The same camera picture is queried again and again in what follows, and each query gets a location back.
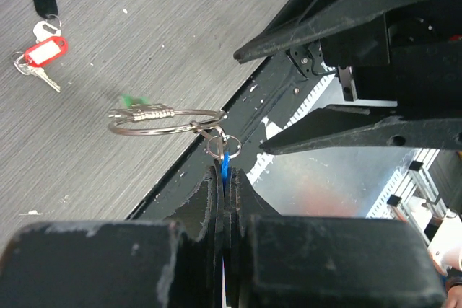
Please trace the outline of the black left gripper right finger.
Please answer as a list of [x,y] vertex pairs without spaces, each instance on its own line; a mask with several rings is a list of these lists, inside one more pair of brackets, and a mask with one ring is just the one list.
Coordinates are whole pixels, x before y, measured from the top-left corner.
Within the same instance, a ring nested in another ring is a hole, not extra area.
[[231,307],[441,307],[418,233],[392,219],[282,216],[231,168],[224,190]]

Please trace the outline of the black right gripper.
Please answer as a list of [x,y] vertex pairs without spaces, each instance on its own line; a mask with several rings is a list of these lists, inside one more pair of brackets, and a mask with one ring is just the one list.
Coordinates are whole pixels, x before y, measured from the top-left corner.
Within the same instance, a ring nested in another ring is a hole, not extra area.
[[281,155],[334,147],[461,150],[461,9],[401,8],[427,0],[289,0],[238,48],[239,63],[287,50],[336,68],[348,101],[328,105],[263,142]]

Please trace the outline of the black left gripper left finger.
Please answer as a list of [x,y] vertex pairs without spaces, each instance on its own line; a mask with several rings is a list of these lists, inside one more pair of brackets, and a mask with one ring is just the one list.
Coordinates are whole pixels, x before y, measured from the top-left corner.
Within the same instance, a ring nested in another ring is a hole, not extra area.
[[155,221],[49,221],[1,255],[3,307],[220,307],[218,167]]

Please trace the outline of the blue key tag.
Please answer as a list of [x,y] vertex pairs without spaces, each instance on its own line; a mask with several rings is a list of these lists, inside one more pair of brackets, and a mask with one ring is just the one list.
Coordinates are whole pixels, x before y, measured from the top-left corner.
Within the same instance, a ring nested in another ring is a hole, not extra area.
[[221,163],[221,181],[222,181],[222,191],[226,191],[227,181],[228,181],[228,172],[230,164],[230,153],[226,151]]

